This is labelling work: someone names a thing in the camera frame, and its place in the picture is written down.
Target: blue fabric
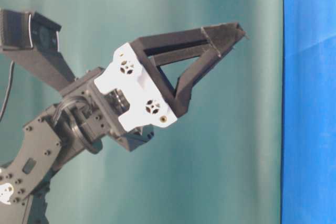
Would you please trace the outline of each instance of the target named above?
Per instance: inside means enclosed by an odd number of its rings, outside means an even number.
[[[336,0],[284,0],[282,223],[336,223]]]

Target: white bracket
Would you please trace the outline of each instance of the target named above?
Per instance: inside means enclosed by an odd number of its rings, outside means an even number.
[[[102,94],[120,89],[128,100],[129,110],[119,116],[126,131],[148,124],[167,127],[177,121],[129,43],[114,52],[113,62],[94,82]]]

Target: bolt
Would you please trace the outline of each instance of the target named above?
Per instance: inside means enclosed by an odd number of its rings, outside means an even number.
[[[167,121],[167,117],[165,115],[163,115],[162,117],[160,117],[160,122],[161,123],[165,123]]]
[[[45,152],[44,152],[44,155],[46,155],[46,156],[49,156],[51,154],[51,151],[50,150],[46,150]]]

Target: teal backdrop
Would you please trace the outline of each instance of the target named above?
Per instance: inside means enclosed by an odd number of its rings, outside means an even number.
[[[106,67],[139,36],[239,21],[243,39],[193,91],[190,111],[132,153],[103,139],[54,178],[55,223],[280,223],[282,0],[0,0],[62,25],[76,76]],[[0,101],[9,60],[0,55]],[[169,77],[186,63],[165,68]],[[22,125],[60,95],[17,66],[0,124],[0,164],[13,159]]]

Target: cable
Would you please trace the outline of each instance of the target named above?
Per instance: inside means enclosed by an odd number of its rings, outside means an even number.
[[[10,66],[9,66],[8,86],[7,86],[7,89],[6,89],[5,100],[4,100],[4,103],[2,104],[2,107],[1,107],[1,110],[0,110],[0,122],[2,120],[2,117],[5,114],[7,103],[8,103],[8,98],[9,98],[9,94],[11,92],[10,90],[12,89],[14,65],[15,65],[15,63],[14,63],[14,61],[12,61],[10,63]]]
[[[71,105],[74,105],[76,103],[79,103],[79,102],[82,102],[84,103],[85,105],[87,106],[90,106],[90,104],[88,103],[88,101],[84,98],[84,97],[80,97],[80,96],[75,96],[75,97],[70,97],[70,98],[66,98],[64,99],[63,101],[61,101],[56,109],[55,109],[55,112],[51,118],[51,122],[53,124],[53,127],[55,127],[58,123],[58,120],[60,119],[61,117],[61,114],[62,114],[62,111],[71,106]]]

